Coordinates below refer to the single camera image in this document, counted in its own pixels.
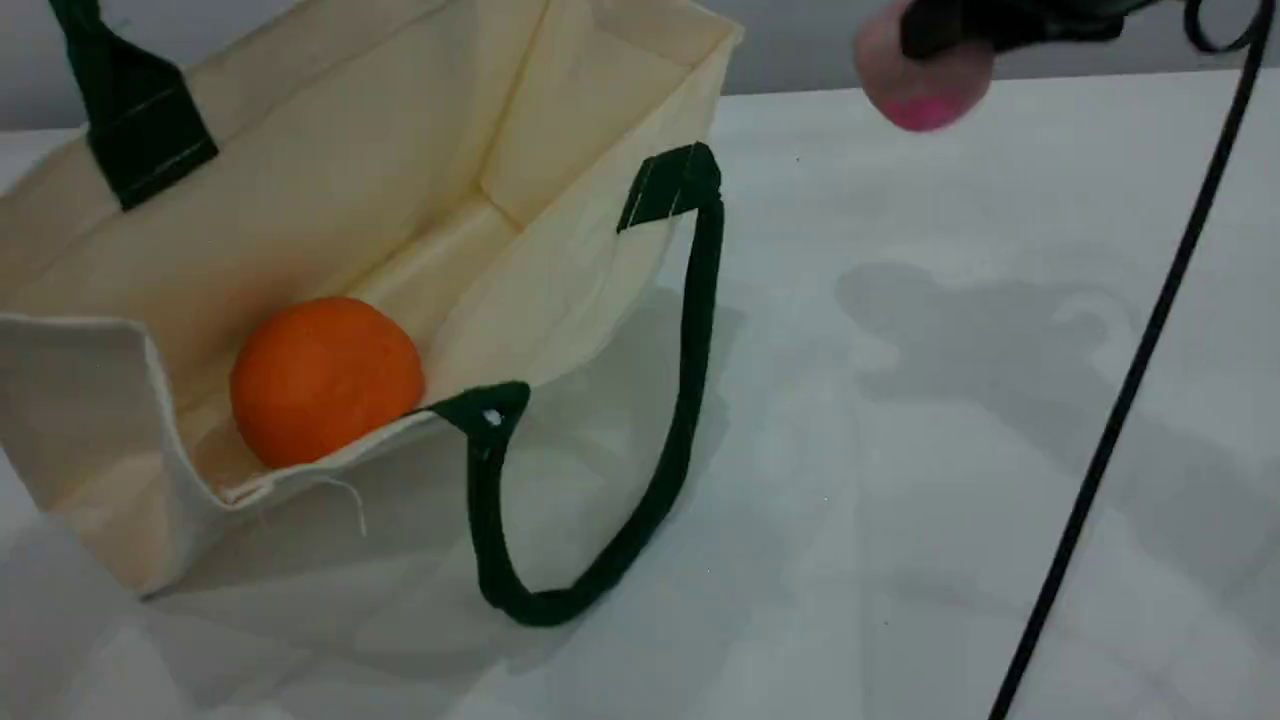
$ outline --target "black cable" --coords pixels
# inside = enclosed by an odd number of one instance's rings
[[[1062,580],[1066,578],[1066,570],[1071,564],[1071,556],[1075,553],[1075,548],[1080,542],[1080,533],[1083,533],[1084,523],[1089,516],[1089,510],[1093,507],[1093,500],[1097,497],[1098,488],[1102,486],[1102,478],[1106,474],[1107,464],[1111,461],[1111,455],[1115,452],[1116,443],[1120,439],[1120,432],[1124,429],[1125,420],[1129,418],[1129,411],[1133,409],[1133,404],[1138,397],[1138,389],[1142,387],[1142,379],[1147,374],[1147,366],[1151,364],[1151,357],[1156,352],[1156,345],[1160,342],[1160,336],[1165,329],[1165,323],[1169,320],[1169,313],[1172,310],[1174,300],[1178,297],[1178,290],[1183,284],[1183,278],[1187,277],[1187,269],[1190,266],[1192,255],[1194,255],[1196,246],[1199,243],[1201,232],[1204,229],[1204,223],[1208,220],[1208,213],[1213,208],[1213,199],[1222,182],[1222,174],[1226,172],[1226,163],[1231,156],[1231,149],[1235,145],[1236,136],[1239,135],[1240,124],[1244,122],[1244,110],[1249,105],[1249,99],[1253,95],[1253,87],[1258,79],[1258,70],[1262,68],[1262,56],[1266,51],[1267,36],[1271,32],[1271,20],[1275,15],[1275,1],[1276,0],[1261,0],[1258,10],[1253,15],[1253,20],[1249,23],[1249,27],[1245,28],[1245,31],[1240,33],[1240,37],[1238,37],[1234,42],[1225,46],[1215,45],[1208,40],[1208,37],[1206,37],[1199,19],[1202,0],[1187,1],[1185,12],[1183,14],[1183,26],[1187,32],[1187,38],[1196,46],[1197,50],[1216,55],[1221,53],[1233,53],[1247,46],[1249,51],[1244,59],[1244,69],[1240,72],[1240,81],[1235,88],[1235,97],[1231,100],[1231,109],[1226,114],[1226,120],[1222,124],[1222,133],[1219,136],[1217,147],[1213,150],[1213,159],[1210,160],[1208,170],[1204,173],[1204,182],[1201,184],[1199,195],[1196,197],[1196,205],[1193,206],[1192,217],[1187,223],[1187,231],[1183,233],[1183,240],[1178,245],[1178,252],[1174,255],[1174,263],[1169,269],[1169,274],[1165,277],[1165,284],[1160,288],[1156,307],[1152,310],[1151,319],[1147,322],[1147,328],[1142,333],[1142,341],[1138,343],[1138,350],[1134,354],[1133,363],[1129,365],[1129,372],[1125,374],[1124,384],[1120,387],[1120,395],[1116,397],[1115,405],[1111,407],[1110,416],[1107,416],[1107,424],[1106,429],[1102,432],[1102,439],[1098,441],[1098,446],[1093,451],[1093,459],[1089,461],[1089,468],[1084,474],[1084,482],[1080,484],[1080,492],[1075,496],[1075,503],[1071,506],[1071,514],[1066,520],[1066,527],[1062,529],[1062,538],[1059,541],[1057,550],[1053,552],[1053,562],[1050,565],[1048,575],[1041,585],[1039,596],[1036,598],[1036,606],[1032,609],[1032,614],[1027,619],[1027,626],[1023,629],[1023,635],[1018,641],[1018,650],[1014,651],[1014,657],[1009,662],[1009,670],[1005,671],[1005,679],[1000,684],[1000,692],[996,694],[996,701],[991,707],[991,714],[987,716],[988,720],[1005,720],[1009,716],[1014,698],[1018,696],[1018,688],[1023,682],[1023,675],[1027,674],[1027,667],[1030,665],[1032,656],[1036,652],[1036,643],[1039,642],[1041,634],[1044,630],[1044,624],[1048,621],[1050,612],[1053,610],[1053,601],[1057,600],[1059,591],[1062,589]]]

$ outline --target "black handle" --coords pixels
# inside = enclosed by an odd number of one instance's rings
[[[218,155],[182,70],[122,40],[97,0],[50,0],[88,114],[88,143],[124,210]]]
[[[1046,42],[1110,42],[1155,0],[913,0],[899,26],[902,55],[927,61],[968,40],[996,53]]]

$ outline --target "green bag handle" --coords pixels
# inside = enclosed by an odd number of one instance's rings
[[[618,232],[622,232],[698,210],[698,228],[685,275],[680,386],[671,429],[649,488],[622,529],[573,584],[530,591],[516,574],[503,533],[502,468],[516,424],[529,406],[530,387],[516,382],[476,388],[429,409],[467,436],[467,515],[480,592],[492,606],[521,625],[561,625],[589,610],[618,584],[649,544],[685,486],[707,388],[724,237],[719,184],[719,168],[705,145],[690,145],[652,158],[640,169],[618,223]]]
[[[88,145],[131,210],[218,155],[182,70],[113,33],[97,0],[50,0],[88,114]]]

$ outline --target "white wall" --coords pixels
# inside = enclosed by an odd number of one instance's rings
[[[293,0],[102,0],[109,22],[179,64],[198,61]],[[746,24],[730,92],[846,87],[854,28],[886,0],[704,0]],[[1256,0],[1207,0],[1211,28],[1243,27]],[[1220,67],[1181,33],[1181,5],[1133,18],[1106,47],[1041,47],[1006,58],[1002,77],[1184,70]],[[1238,59],[1228,59],[1228,63]],[[0,0],[0,128],[72,126],[82,119],[61,38],[46,0]]]

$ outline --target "canvas bag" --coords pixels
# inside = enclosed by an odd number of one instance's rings
[[[0,200],[0,443],[41,510],[146,594],[443,419],[492,605],[557,624],[616,584],[687,473],[723,233],[700,140],[740,29],[682,0],[308,0],[182,74],[95,1],[51,4],[90,126]],[[499,488],[530,387],[608,342],[692,211],[654,479],[576,583],[531,592]],[[413,337],[424,409],[269,473],[227,375],[265,316],[325,295]]]

